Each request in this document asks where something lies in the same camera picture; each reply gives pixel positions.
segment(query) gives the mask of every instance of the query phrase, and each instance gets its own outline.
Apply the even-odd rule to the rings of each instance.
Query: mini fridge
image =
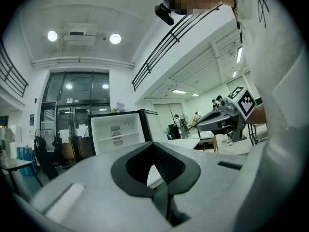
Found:
[[[94,155],[144,142],[165,142],[158,113],[138,110],[89,116],[89,136]]]

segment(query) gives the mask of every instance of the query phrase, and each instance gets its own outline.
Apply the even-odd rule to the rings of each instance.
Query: glass door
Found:
[[[89,138],[88,115],[89,106],[75,107],[73,110],[74,143],[78,147],[81,159],[93,156]]]
[[[88,130],[89,106],[57,109],[57,137],[66,165],[74,165],[93,155]]]

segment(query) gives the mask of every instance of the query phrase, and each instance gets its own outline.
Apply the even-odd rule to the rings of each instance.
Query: camera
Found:
[[[171,11],[162,3],[154,7],[155,14],[160,17],[165,23],[172,26],[174,25],[174,19],[169,15]]]

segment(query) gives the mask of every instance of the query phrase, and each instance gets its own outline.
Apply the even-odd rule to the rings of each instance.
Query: staircase railing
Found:
[[[204,19],[207,15],[215,10],[219,10],[219,5],[215,9],[204,12],[204,13],[195,13],[195,14],[187,14],[185,15],[160,41],[160,43],[156,46],[147,60],[144,62],[143,66],[136,74],[132,81],[132,85],[134,87],[134,91],[138,88],[138,86],[142,83],[142,81],[149,75],[156,64],[160,61],[160,59],[178,42],[180,39],[197,23],[199,23],[202,19]]]
[[[20,97],[25,94],[29,85],[13,65],[7,54],[3,41],[0,41],[0,78]]]

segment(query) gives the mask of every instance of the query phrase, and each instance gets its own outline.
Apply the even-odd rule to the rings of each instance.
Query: bag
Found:
[[[34,155],[31,147],[17,147],[17,159],[32,161],[32,167],[35,171]],[[20,169],[20,173],[22,176],[34,176],[30,167]]]

